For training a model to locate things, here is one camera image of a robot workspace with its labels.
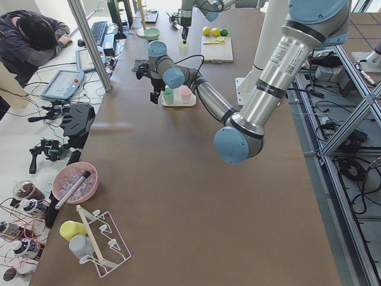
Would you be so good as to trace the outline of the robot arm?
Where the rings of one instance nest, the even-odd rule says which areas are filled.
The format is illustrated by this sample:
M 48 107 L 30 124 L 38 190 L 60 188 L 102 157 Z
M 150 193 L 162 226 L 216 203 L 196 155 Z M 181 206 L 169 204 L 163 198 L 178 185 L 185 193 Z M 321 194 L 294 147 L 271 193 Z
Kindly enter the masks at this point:
M 193 8 L 197 7 L 200 12 L 203 13 L 205 18 L 212 22 L 222 11 L 227 10 L 233 4 L 240 3 L 242 1 L 236 0 L 183 0 L 181 8 L 174 15 L 179 20 L 179 24 L 182 27 L 182 44 L 187 44 L 189 28 L 192 24 Z
M 161 41 L 148 45 L 148 61 L 139 66 L 136 76 L 151 80 L 152 102 L 165 88 L 188 86 L 223 124 L 214 137 L 218 156 L 227 163 L 241 163 L 261 151 L 265 123 L 311 52 L 348 39 L 350 18 L 350 1 L 269 1 L 256 54 L 264 67 L 258 78 L 250 72 L 244 79 L 248 95 L 240 110 L 199 70 L 176 64 Z

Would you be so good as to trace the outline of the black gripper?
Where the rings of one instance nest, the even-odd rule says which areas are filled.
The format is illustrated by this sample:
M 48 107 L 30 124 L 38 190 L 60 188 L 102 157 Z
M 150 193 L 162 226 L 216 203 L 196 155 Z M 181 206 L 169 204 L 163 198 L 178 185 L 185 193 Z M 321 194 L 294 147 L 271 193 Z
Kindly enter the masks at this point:
M 154 104 L 158 104 L 159 95 L 161 91 L 164 91 L 164 81 L 162 79 L 157 79 L 153 76 L 149 68 L 148 61 L 145 61 L 144 63 L 138 66 L 136 77 L 138 80 L 140 80 L 143 77 L 147 77 L 151 80 L 151 84 L 154 89 L 153 92 L 150 93 L 150 101 Z
M 178 12 L 171 14 L 171 25 L 177 29 L 182 29 L 182 43 L 187 44 L 188 31 L 192 22 L 192 10 L 178 9 Z

